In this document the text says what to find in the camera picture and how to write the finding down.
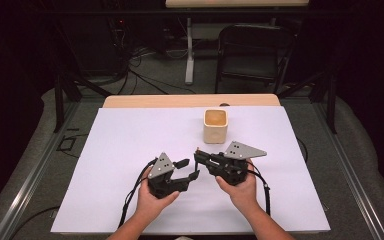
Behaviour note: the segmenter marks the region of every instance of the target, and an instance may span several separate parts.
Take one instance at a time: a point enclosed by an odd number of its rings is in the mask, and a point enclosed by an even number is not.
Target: forearm
[[[136,240],[151,222],[151,219],[134,214],[107,240]]]
[[[258,207],[253,211],[243,213],[251,225],[258,240],[283,240],[293,239],[280,227],[263,209]]]

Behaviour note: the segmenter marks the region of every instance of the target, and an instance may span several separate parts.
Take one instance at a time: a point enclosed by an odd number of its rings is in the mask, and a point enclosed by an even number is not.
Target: wooden table edge
[[[230,106],[280,106],[275,94],[193,94],[109,96],[103,108],[169,108]]]

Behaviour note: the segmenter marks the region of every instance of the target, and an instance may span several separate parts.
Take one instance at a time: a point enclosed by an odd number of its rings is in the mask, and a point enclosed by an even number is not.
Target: beige cup
[[[224,143],[227,134],[227,112],[223,109],[208,109],[204,114],[204,142]]]

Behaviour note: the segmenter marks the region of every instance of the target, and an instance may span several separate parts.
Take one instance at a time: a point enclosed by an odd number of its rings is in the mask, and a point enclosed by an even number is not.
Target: white stand
[[[192,49],[192,23],[190,18],[188,18],[187,34],[188,34],[188,60],[186,64],[185,84],[192,85],[194,60],[193,60],[193,49]]]

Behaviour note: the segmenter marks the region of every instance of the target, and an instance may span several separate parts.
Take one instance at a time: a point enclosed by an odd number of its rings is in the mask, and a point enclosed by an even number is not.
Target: hand
[[[248,170],[254,171],[254,166],[248,164]],[[228,184],[222,177],[217,176],[216,181],[220,188],[229,194],[233,205],[245,216],[261,207],[257,202],[257,183],[254,174],[248,173],[246,180],[236,186]]]
[[[145,179],[140,184],[138,202],[134,213],[134,215],[137,215],[144,220],[146,219],[149,223],[155,220],[163,209],[176,200],[180,194],[176,191],[162,199],[158,199],[152,195],[149,191],[147,178],[150,171],[151,168],[149,167],[142,176],[142,179]]]

